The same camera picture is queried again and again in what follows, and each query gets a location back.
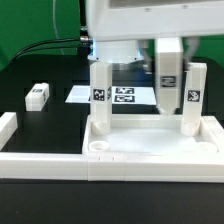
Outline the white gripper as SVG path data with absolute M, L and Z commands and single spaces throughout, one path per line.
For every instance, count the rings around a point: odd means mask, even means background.
M 224 0 L 87 0 L 87 28 L 96 41 L 143 40 L 141 54 L 147 74 L 155 71 L 147 39 L 187 37 L 185 69 L 199 37 L 224 34 Z

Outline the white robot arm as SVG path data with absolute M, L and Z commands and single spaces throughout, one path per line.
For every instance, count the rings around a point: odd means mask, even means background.
M 130 64 L 141 42 L 224 35 L 224 0 L 87 0 L 91 60 Z

